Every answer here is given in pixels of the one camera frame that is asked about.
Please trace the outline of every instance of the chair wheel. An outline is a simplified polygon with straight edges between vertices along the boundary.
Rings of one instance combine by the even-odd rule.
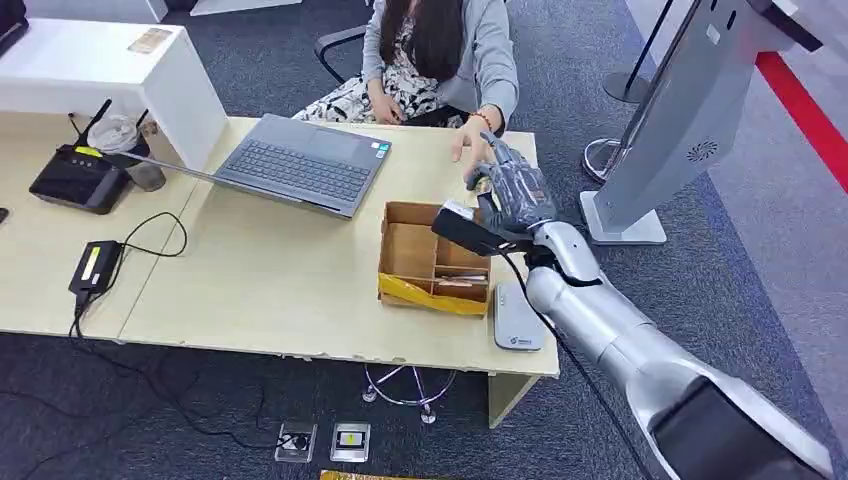
[[[432,425],[433,422],[436,421],[436,414],[433,413],[432,410],[430,410],[430,411],[425,410],[425,411],[421,412],[421,421],[426,423],[427,425]]]

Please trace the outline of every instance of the laptop keyboard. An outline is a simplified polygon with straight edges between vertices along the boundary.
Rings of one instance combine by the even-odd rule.
[[[309,158],[299,152],[248,140],[226,168],[347,202],[356,200],[369,171],[346,163]]]

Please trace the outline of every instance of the gray cardigan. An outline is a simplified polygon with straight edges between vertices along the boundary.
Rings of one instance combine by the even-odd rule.
[[[375,0],[374,15],[365,29],[362,76],[368,82],[383,74],[380,23],[386,0]],[[495,105],[509,122],[518,104],[518,75],[509,39],[509,17],[503,0],[465,0],[465,45],[456,76],[439,84],[439,99],[465,112]]]

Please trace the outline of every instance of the speaker grille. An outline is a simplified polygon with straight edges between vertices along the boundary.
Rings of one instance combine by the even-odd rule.
[[[717,151],[718,144],[711,140],[707,140],[706,142],[699,143],[689,149],[689,153],[686,154],[686,159],[692,163],[700,163],[712,157]]]

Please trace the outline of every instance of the woman's hand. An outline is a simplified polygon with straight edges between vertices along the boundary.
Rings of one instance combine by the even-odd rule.
[[[483,132],[489,131],[489,124],[486,120],[477,115],[468,117],[468,121],[459,130],[456,131],[456,136],[453,140],[453,161],[458,162],[462,157],[462,147],[471,147],[471,167],[483,161],[487,157],[486,149],[489,145],[480,136]]]
[[[374,116],[377,117],[377,123],[388,125],[400,125],[400,122],[406,120],[403,110],[400,105],[395,102],[395,99],[385,93],[378,93],[370,96],[371,107],[374,108]]]
[[[453,142],[453,161],[458,162],[462,157],[462,147],[471,147],[471,165],[465,171],[465,175],[478,163],[491,158],[492,147],[480,136],[483,132],[491,131],[489,126],[495,130],[499,129],[503,119],[498,107],[485,105],[478,112],[480,115],[471,115],[468,121],[456,132]]]
[[[400,105],[397,104],[394,98],[386,95],[383,90],[383,78],[372,78],[365,86],[368,91],[368,98],[371,100],[371,108],[374,109],[374,116],[377,118],[377,123],[383,125],[399,125],[400,122],[406,120]]]

